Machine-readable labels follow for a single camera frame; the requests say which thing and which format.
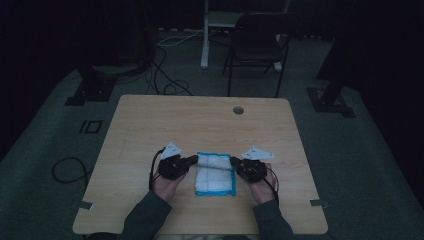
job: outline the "wooden table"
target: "wooden table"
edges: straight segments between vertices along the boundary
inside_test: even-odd
[[[244,113],[237,115],[233,108]],[[124,95],[118,104],[80,209],[74,232],[120,233],[126,216],[148,192],[155,153],[172,140],[191,156],[198,151],[241,158],[252,146],[273,153],[280,209],[297,234],[323,234],[328,226],[289,105],[284,99]],[[237,176],[237,195],[195,195],[191,167],[171,201],[158,234],[256,234],[255,202]]]

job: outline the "black chair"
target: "black chair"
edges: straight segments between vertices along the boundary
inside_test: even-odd
[[[302,17],[296,13],[251,12],[242,15],[231,33],[231,45],[225,60],[224,70],[229,67],[228,92],[231,92],[233,67],[267,67],[268,72],[275,62],[281,62],[275,97],[278,97],[290,40],[299,34]]]

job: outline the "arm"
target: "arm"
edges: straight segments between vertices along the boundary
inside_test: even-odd
[[[266,163],[266,167],[268,168],[266,180],[275,187],[276,180],[270,171],[271,164]],[[249,184],[249,188],[253,198],[258,203],[253,208],[253,213],[258,224],[260,239],[294,239],[293,231],[281,215],[271,188],[264,181]]]
[[[149,191],[125,219],[124,230],[119,239],[153,239],[171,212],[169,201],[184,177],[185,175],[177,180],[169,180],[156,173],[153,191]]]

